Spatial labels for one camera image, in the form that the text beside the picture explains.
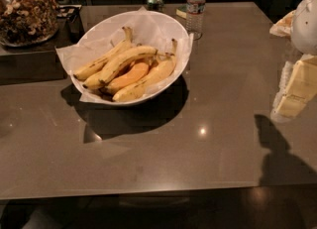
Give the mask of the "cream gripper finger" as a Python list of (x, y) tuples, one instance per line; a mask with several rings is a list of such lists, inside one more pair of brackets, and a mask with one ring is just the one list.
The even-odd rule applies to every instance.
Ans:
[(287, 61), (278, 87), (270, 118), (285, 123), (295, 119), (317, 95), (317, 57), (302, 56), (296, 63)]
[(272, 27), (269, 29), (269, 32), (272, 35), (278, 37), (289, 37), (293, 16), (294, 12), (289, 12), (283, 18), (273, 24)]

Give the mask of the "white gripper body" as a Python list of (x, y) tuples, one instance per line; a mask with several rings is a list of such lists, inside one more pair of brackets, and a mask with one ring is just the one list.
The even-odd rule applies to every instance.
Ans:
[(304, 54), (317, 55), (317, 0), (302, 0), (291, 25), (291, 41)]

